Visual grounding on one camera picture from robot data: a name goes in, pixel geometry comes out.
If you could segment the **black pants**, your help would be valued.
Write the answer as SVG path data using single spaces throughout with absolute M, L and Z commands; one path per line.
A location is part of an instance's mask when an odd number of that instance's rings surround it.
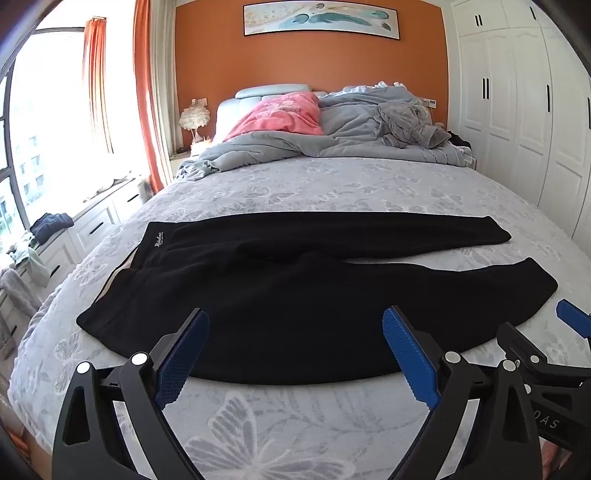
M 152 349 L 194 309 L 211 334 L 193 376 L 253 385 L 363 380 L 398 371 L 383 334 L 391 306 L 447 350 L 492 340 L 557 291 L 535 260 L 451 271 L 417 255 L 499 245 L 490 217 L 267 212 L 152 222 L 78 326 L 128 357 Z

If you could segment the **grey butterfly bedspread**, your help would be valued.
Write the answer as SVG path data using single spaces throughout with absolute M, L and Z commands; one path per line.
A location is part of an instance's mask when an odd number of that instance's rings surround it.
M 540 210 L 469 168 L 381 159 L 293 159 L 177 181 L 149 200 L 76 267 L 33 317 L 8 398 L 35 451 L 49 456 L 76 366 L 120 358 L 82 332 L 77 316 L 140 242 L 151 221 L 285 210 L 409 211 L 491 216 L 502 246 L 435 253 L 422 265 L 467 270 L 535 259 L 557 299 L 590 307 L 587 255 Z M 385 479 L 417 435 L 427 408 L 401 375 L 319 387 L 187 382 L 165 416 L 209 479 Z

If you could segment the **grey knit garment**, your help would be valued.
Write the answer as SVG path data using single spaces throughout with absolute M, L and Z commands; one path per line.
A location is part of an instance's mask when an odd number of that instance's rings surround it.
M 7 294 L 14 307 L 31 319 L 41 307 L 41 302 L 34 292 L 12 268 L 1 272 L 0 287 Z

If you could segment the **white window seat cabinet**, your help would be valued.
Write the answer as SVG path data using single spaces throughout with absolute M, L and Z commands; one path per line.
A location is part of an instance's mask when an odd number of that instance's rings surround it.
M 34 297 L 43 302 L 75 267 L 115 227 L 128 220 L 147 200 L 141 181 L 132 178 L 112 187 L 88 202 L 74 217 L 74 225 L 53 235 L 37 249 L 42 264 L 49 270 L 46 287 L 36 285 L 25 268 L 18 273 Z

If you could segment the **navy folded garment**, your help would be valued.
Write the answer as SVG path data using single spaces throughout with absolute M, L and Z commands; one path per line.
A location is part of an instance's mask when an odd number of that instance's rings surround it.
M 30 227 L 30 231 L 39 245 L 44 245 L 54 234 L 74 225 L 73 219 L 66 213 L 45 213 Z

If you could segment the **white wardrobe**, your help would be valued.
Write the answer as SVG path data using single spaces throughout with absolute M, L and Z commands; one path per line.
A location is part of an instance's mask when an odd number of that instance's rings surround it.
M 477 168 L 590 249 L 590 76 L 532 1 L 452 5 L 459 128 Z

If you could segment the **grey crumpled garment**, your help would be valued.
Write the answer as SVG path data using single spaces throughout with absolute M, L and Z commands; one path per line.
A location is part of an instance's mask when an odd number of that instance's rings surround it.
M 386 127 L 384 139 L 389 146 L 435 149 L 451 139 L 441 125 L 433 123 L 430 112 L 419 100 L 391 100 L 379 104 L 378 112 Z

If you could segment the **grey duvet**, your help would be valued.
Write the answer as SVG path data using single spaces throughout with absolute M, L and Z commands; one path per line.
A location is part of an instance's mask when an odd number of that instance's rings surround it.
M 240 135 L 228 141 L 223 139 L 212 143 L 198 158 L 184 161 L 177 177 L 199 180 L 214 173 L 297 157 L 377 158 L 457 167 L 475 166 L 471 149 L 455 145 L 452 134 L 447 130 L 451 139 L 435 149 L 389 146 L 384 139 L 386 127 L 380 118 L 378 105 L 391 100 L 421 101 L 403 85 L 386 84 L 318 96 L 324 135 L 270 131 Z

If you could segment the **white nightstand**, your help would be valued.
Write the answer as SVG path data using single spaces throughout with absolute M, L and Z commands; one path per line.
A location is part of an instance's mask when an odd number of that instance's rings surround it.
M 204 152 L 204 150 L 207 150 L 207 148 L 210 145 L 211 145 L 211 143 L 209 141 L 204 140 L 204 141 L 200 141 L 200 142 L 191 144 L 189 147 L 186 147 L 180 153 L 173 154 L 169 158 L 169 164 L 171 167 L 173 177 L 177 176 L 177 174 L 179 172 L 180 165 L 184 161 L 191 160 L 193 158 L 198 158 L 200 156 L 200 154 L 202 152 Z

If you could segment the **white feather lamp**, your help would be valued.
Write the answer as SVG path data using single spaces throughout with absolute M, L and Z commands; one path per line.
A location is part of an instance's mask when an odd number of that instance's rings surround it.
M 207 98 L 192 99 L 191 104 L 183 110 L 179 118 L 179 126 L 182 130 L 190 131 L 192 142 L 202 141 L 198 133 L 211 121 L 211 112 L 208 109 Z

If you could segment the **pink pillow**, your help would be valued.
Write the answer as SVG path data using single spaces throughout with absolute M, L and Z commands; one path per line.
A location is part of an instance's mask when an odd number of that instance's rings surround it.
M 318 96 L 310 91 L 283 94 L 260 101 L 240 119 L 225 141 L 253 132 L 287 132 L 322 136 Z

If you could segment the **light blue headboard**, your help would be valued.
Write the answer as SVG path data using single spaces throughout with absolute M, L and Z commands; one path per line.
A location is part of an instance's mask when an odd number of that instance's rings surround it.
M 252 111 L 259 102 L 283 94 L 311 91 L 307 84 L 271 84 L 239 90 L 232 98 L 218 105 L 216 110 L 214 142 L 221 142 L 235 124 Z

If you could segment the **orange curtain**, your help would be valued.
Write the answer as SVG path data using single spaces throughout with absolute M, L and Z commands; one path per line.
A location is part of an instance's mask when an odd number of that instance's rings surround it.
M 133 66 L 137 107 L 145 154 L 149 169 L 149 184 L 154 194 L 163 189 L 159 173 L 160 139 L 156 128 L 153 105 L 151 69 L 151 2 L 136 0 L 133 15 Z

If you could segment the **framed feather painting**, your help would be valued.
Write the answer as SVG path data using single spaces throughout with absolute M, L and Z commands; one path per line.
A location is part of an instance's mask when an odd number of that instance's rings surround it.
M 400 39 L 396 9 L 341 1 L 277 1 L 243 7 L 245 36 L 297 31 Z

